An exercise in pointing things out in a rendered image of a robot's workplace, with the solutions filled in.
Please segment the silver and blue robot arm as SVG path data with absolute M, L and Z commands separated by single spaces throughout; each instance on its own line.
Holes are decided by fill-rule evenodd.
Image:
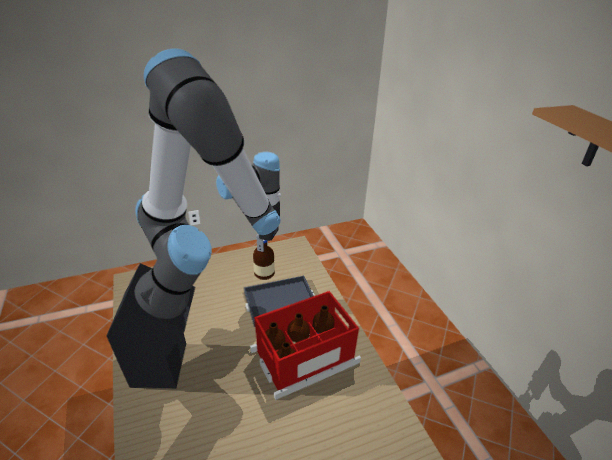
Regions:
M 278 156 L 261 152 L 250 163 L 226 96 L 199 63 L 185 50 L 167 49 L 152 57 L 144 70 L 155 128 L 149 191 L 135 212 L 157 261 L 139 279 L 135 297 L 143 310 L 163 319 L 185 310 L 190 289 L 212 253 L 207 236 L 185 217 L 191 146 L 205 163 L 221 166 L 214 167 L 220 196 L 234 197 L 258 234 L 267 235 L 280 224 L 267 197 L 280 189 Z

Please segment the red bottle crate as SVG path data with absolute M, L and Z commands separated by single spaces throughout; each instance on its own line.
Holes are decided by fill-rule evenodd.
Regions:
M 322 305 L 328 306 L 328 312 L 333 315 L 335 324 L 334 328 L 317 334 L 312 327 L 313 318 L 321 310 Z M 335 312 L 335 308 L 349 324 L 349 329 Z M 310 338 L 293 343 L 287 334 L 287 329 L 289 323 L 295 319 L 296 313 L 303 314 L 303 320 L 310 328 Z M 295 353 L 283 358 L 278 357 L 276 353 L 278 350 L 275 351 L 265 333 L 271 322 L 278 324 L 278 328 L 285 334 L 286 342 L 290 343 Z M 272 381 L 277 390 L 281 390 L 353 359 L 358 333 L 359 327 L 332 293 L 327 291 L 266 313 L 258 329 L 257 352 L 272 375 Z

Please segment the brown glass bottle with blue cap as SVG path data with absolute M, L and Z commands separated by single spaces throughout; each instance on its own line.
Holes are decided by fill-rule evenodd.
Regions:
M 254 275 L 261 280 L 268 280 L 275 274 L 274 251 L 267 246 L 267 240 L 264 242 L 264 252 L 257 251 L 253 253 Z

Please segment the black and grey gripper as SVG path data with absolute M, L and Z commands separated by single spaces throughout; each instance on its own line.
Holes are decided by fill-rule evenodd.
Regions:
M 280 189 L 278 192 L 274 193 L 274 194 L 269 194 L 267 195 L 272 207 L 274 208 L 274 210 L 277 211 L 277 214 L 280 217 Z M 256 235 L 257 238 L 257 251 L 261 251 L 264 252 L 264 242 L 263 240 L 267 240 L 267 245 L 268 245 L 268 241 L 271 241 L 274 236 L 276 235 L 276 233 L 278 232 L 279 227 L 277 227 L 273 232 L 267 234 L 267 235 Z

